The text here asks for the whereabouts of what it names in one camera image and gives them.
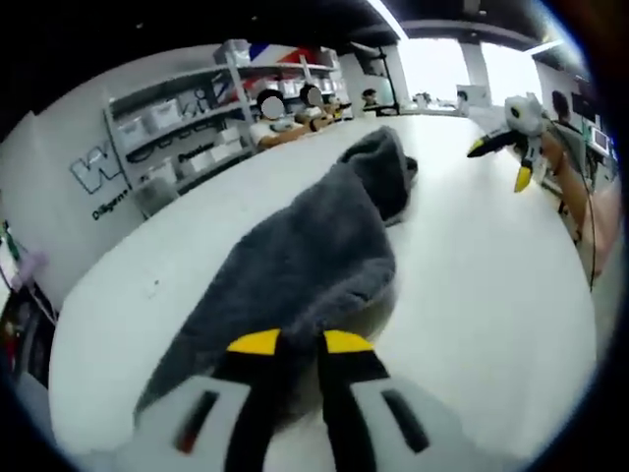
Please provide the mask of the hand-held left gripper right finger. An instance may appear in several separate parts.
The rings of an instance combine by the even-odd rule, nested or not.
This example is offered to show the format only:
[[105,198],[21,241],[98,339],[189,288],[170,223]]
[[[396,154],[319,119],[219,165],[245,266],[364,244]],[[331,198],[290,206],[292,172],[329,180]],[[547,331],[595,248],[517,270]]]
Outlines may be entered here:
[[323,420],[337,471],[494,471],[496,458],[466,438],[458,416],[390,375],[356,333],[317,341]]

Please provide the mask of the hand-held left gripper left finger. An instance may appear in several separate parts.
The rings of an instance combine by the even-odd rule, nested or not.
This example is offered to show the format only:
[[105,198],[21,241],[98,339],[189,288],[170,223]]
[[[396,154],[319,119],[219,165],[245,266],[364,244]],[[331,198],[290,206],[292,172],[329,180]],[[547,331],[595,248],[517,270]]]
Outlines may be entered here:
[[283,401],[278,328],[231,342],[209,376],[193,376],[140,415],[115,454],[119,471],[260,471]]

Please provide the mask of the person's right hand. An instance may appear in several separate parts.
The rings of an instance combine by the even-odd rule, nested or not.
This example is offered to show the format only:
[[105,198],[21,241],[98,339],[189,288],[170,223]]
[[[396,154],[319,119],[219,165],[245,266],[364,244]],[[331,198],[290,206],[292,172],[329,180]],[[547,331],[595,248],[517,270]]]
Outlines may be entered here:
[[542,134],[542,154],[556,178],[561,191],[561,200],[568,205],[572,169],[569,166],[564,147],[551,133],[544,132]]

